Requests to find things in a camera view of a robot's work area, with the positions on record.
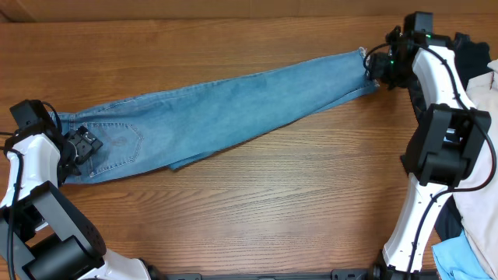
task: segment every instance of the denim pant leg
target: denim pant leg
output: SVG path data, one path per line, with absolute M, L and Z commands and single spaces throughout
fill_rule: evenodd
M 103 142 L 82 175 L 66 182 L 176 169 L 377 87 L 366 79 L 360 49 L 60 114 L 64 133 L 83 125 Z

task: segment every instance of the wood grain surface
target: wood grain surface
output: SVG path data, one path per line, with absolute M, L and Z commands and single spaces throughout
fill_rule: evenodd
M 61 112 L 372 48 L 400 16 L 0 25 L 0 131 L 24 99 Z M 495 16 L 435 16 L 498 55 Z M 181 170 L 63 193 L 107 246 L 167 273 L 366 268 L 391 235 L 416 128 L 408 93 L 381 89 Z M 9 164 L 0 159 L 7 184 Z M 433 234 L 430 243 L 439 242 Z M 424 268 L 434 268 L 426 248 Z M 0 264 L 0 279 L 7 279 Z

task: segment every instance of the light blue fabric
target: light blue fabric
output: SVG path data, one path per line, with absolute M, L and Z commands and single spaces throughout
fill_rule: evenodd
M 463 230 L 459 237 L 434 245 L 433 255 L 443 280 L 491 280 L 477 261 Z
M 358 50 L 60 114 L 64 133 L 84 125 L 103 142 L 66 182 L 176 169 L 376 89 Z

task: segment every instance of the black cable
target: black cable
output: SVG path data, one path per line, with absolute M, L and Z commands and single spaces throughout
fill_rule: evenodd
M 14 269 L 14 222 L 15 222 L 15 212 L 16 203 L 19 198 L 19 193 L 21 191 L 21 179 L 23 178 L 23 154 L 16 149 L 9 149 L 0 146 L 0 150 L 7 152 L 13 152 L 17 155 L 19 159 L 19 169 L 17 171 L 16 182 L 14 183 L 14 195 L 12 197 L 12 204 L 10 205 L 9 212 L 9 228 L 7 232 L 7 266 L 9 268 L 9 277 L 11 280 L 16 280 L 16 271 Z
M 48 103 L 48 102 L 45 102 L 45 101 L 42 101 L 41 102 L 43 105 L 47 105 L 51 108 L 52 112 L 54 112 L 54 115 L 55 115 L 55 121 L 57 122 L 57 129 L 59 130 L 59 132 L 62 133 L 62 123 L 61 123 L 61 118 L 59 117 L 59 114 L 57 114 L 57 111 L 54 109 L 54 107 Z
M 458 105 L 460 105 L 460 107 L 467 113 L 470 120 L 474 123 L 474 125 L 477 127 L 479 132 L 482 134 L 482 136 L 484 137 L 484 139 L 488 143 L 489 151 L 491 152 L 491 171 L 489 172 L 489 176 L 487 177 L 487 179 L 482 184 L 480 184 L 477 187 L 470 187 L 470 188 L 465 188 L 465 189 L 448 189 L 446 191 L 441 191 L 439 194 L 434 195 L 434 197 L 432 197 L 432 199 L 430 200 L 429 204 L 427 205 L 426 210 L 424 211 L 424 213 L 422 215 L 422 218 L 420 219 L 420 223 L 419 223 L 419 226 L 417 227 L 417 231 L 415 234 L 415 239 L 413 240 L 413 243 L 412 243 L 412 253 L 410 254 L 409 266 L 408 266 L 408 270 L 406 271 L 406 274 L 405 274 L 405 279 L 408 279 L 410 276 L 410 271 L 412 270 L 413 261 L 415 259 L 417 243 L 419 242 L 419 236 L 420 236 L 420 232 L 422 231 L 423 223 L 424 223 L 427 215 L 429 214 L 430 208 L 432 207 L 434 202 L 436 202 L 440 196 L 445 195 L 445 194 L 456 193 L 456 192 L 478 191 L 478 190 L 483 189 L 485 186 L 487 186 L 489 184 L 489 182 L 491 182 L 491 180 L 493 179 L 493 177 L 495 176 L 495 173 L 496 173 L 496 151 L 495 151 L 493 142 L 491 141 L 491 138 L 489 137 L 488 133 L 484 130 L 484 128 L 482 128 L 482 125 L 475 119 L 474 115 L 465 106 L 463 101 L 461 101 L 460 94 L 458 93 L 457 83 L 456 83 L 456 80 L 454 78 L 453 72 L 451 71 L 450 65 L 448 65 L 446 59 L 442 58 L 436 51 L 433 51 L 430 48 L 423 46 L 421 44 L 416 44 L 416 43 L 411 43 L 411 42 L 393 42 L 391 44 L 384 43 L 384 44 L 381 44 L 381 45 L 374 47 L 371 51 L 369 51 L 365 55 L 365 58 L 363 59 L 363 66 L 365 67 L 365 69 L 367 71 L 371 71 L 370 68 L 368 67 L 368 65 L 366 65 L 366 60 L 374 51 L 380 49 L 381 47 L 387 47 L 387 46 L 391 46 L 391 45 L 402 45 L 402 44 L 407 44 L 407 45 L 412 45 L 414 47 L 422 48 L 423 50 L 430 52 L 432 55 L 434 55 L 437 59 L 439 59 L 441 61 L 441 63 L 444 65 L 444 67 L 446 68 L 446 70 L 450 76 L 451 86 L 453 87 L 454 98 L 457 100 Z

